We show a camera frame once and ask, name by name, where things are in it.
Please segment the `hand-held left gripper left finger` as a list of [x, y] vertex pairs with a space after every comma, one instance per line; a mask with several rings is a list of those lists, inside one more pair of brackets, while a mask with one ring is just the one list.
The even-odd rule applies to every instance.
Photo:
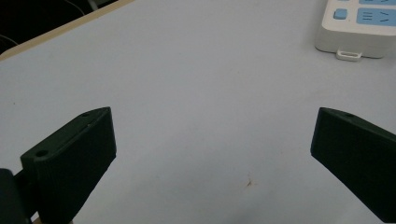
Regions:
[[21, 155], [20, 186], [28, 216], [68, 224], [116, 158], [110, 107], [82, 113]]

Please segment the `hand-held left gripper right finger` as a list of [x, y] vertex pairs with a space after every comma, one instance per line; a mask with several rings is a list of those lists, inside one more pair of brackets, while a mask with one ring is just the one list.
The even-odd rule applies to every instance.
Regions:
[[396, 223], [396, 134], [322, 107], [310, 153], [381, 221]]

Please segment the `white power strip blue sockets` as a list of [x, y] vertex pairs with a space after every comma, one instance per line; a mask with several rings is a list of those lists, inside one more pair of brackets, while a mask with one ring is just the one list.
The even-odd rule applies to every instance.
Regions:
[[396, 0], [327, 0], [315, 47], [339, 60], [383, 58], [396, 46]]

